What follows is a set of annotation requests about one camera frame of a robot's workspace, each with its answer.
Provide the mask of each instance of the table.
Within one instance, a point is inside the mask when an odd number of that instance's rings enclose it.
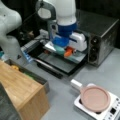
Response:
[[[114,49],[98,68],[88,64],[83,69],[78,70],[76,74],[61,80],[40,69],[36,72],[44,77],[50,85],[48,93],[50,110],[42,120],[93,120],[73,105],[74,100],[79,95],[79,92],[71,87],[70,80],[73,78],[83,85],[88,83],[99,85],[120,97],[119,49]]]

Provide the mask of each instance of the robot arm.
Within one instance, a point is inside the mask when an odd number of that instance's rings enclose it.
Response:
[[[57,52],[63,50],[64,56],[69,57],[74,50],[81,52],[87,48],[85,36],[74,32],[77,29],[75,0],[39,0],[37,11],[44,20],[56,20],[52,43]]]
[[[0,47],[4,51],[6,59],[18,60],[21,58],[21,64],[26,62],[26,59],[21,51],[19,43],[15,37],[7,36],[7,34],[22,24],[20,15],[7,8],[0,0]]]

